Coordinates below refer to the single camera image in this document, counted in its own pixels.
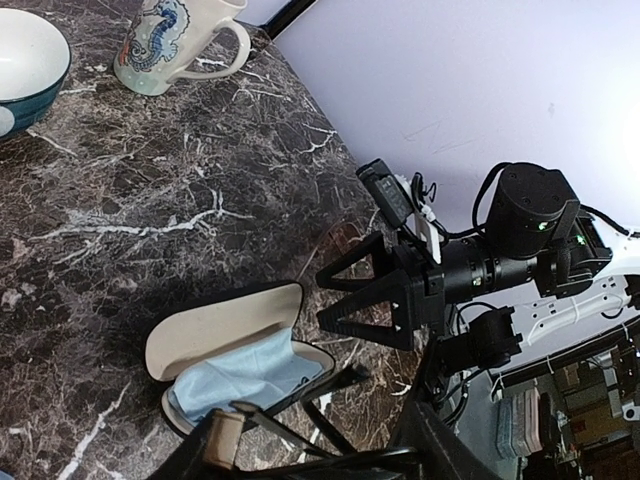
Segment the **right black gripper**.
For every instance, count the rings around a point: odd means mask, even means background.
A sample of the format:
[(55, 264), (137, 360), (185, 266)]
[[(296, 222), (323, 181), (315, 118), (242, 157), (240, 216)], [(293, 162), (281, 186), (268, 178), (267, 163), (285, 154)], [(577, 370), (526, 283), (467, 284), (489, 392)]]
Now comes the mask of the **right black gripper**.
[[(364, 273), (366, 260), (368, 277), (346, 276), (353, 270)], [(323, 267), (315, 280), (323, 289), (344, 294), (317, 313), (319, 327), (325, 332), (403, 351), (414, 347), (413, 330), (426, 326), (433, 335), (444, 334), (441, 265), (428, 251), (409, 244), (400, 244), (395, 252), (387, 247), (381, 231), (369, 234)], [(405, 475), (407, 479), (498, 480), (436, 412), (434, 387), (441, 366), (437, 345), (438, 341), (431, 339), (425, 347), (389, 445), (413, 450), (416, 469)]]

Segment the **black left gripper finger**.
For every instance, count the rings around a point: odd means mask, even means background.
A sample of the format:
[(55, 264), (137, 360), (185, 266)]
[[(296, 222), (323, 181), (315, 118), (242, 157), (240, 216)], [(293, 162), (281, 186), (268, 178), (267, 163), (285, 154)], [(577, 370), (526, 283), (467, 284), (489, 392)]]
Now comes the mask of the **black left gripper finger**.
[(234, 479), (245, 425), (241, 413), (211, 410), (150, 479)]

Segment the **light blue cloth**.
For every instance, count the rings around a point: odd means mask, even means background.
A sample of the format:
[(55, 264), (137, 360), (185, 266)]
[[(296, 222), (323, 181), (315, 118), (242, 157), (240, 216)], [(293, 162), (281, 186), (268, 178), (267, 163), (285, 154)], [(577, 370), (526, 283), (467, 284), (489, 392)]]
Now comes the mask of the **light blue cloth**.
[(168, 400), (195, 425), (211, 409), (228, 411), (236, 400), (270, 408), (323, 372), (319, 361), (294, 352), (291, 330), (283, 329), (186, 369), (169, 390)]

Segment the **black aviator sunglasses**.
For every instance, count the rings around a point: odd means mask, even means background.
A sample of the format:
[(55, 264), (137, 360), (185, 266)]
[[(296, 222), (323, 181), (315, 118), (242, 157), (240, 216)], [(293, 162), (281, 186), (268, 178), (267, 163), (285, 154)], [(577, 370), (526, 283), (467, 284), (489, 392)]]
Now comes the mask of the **black aviator sunglasses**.
[[(360, 384), (369, 378), (360, 366), (348, 366), (332, 374), (298, 396), (304, 413), (319, 433), (334, 447), (328, 451), (279, 422), (273, 415), (248, 401), (231, 403), (234, 411), (226, 420), (230, 431), (224, 435), (225, 459), (230, 469), (245, 478), (294, 477), (315, 474), (328, 478), (340, 474), (360, 475), (364, 478), (396, 477), (411, 470), (417, 463), (417, 452), (407, 447), (358, 451), (343, 434), (321, 413), (314, 401), (320, 397)], [(256, 471), (241, 471), (235, 466), (236, 451), (247, 423), (270, 431), (279, 438), (300, 447), (315, 457), (311, 462)]]

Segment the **black checkered glasses case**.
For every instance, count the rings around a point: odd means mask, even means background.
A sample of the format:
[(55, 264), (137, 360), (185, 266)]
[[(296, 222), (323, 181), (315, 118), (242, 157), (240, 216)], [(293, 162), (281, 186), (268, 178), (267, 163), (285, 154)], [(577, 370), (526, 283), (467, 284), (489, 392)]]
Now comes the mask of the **black checkered glasses case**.
[(166, 384), (160, 408), (181, 437), (213, 408), (248, 401), (275, 415), (335, 369), (325, 350), (297, 340), (303, 286), (292, 280), (227, 290), (180, 305), (146, 335), (148, 375)]

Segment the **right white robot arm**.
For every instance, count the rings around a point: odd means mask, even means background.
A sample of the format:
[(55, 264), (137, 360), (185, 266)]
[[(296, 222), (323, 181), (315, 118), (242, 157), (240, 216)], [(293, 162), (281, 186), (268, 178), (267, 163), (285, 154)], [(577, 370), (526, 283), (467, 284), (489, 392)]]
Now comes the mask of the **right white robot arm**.
[(452, 479), (484, 468), (438, 416), (450, 378), (469, 368), (487, 371), (520, 352), (514, 309), (492, 307), (468, 330), (451, 335), (446, 309), (487, 293), (533, 282), (543, 297), (586, 291), (610, 266), (613, 250), (594, 223), (599, 213), (580, 203), (564, 175), (531, 163), (497, 164), (482, 184), (493, 199), (485, 221), (451, 233), (430, 212), (421, 175), (405, 180), (375, 160), (358, 170), (397, 242), (381, 233), (318, 272), (317, 284), (342, 293), (320, 311), (328, 332), (400, 350), (427, 327), (429, 340), (404, 412), (401, 446), (416, 479)]

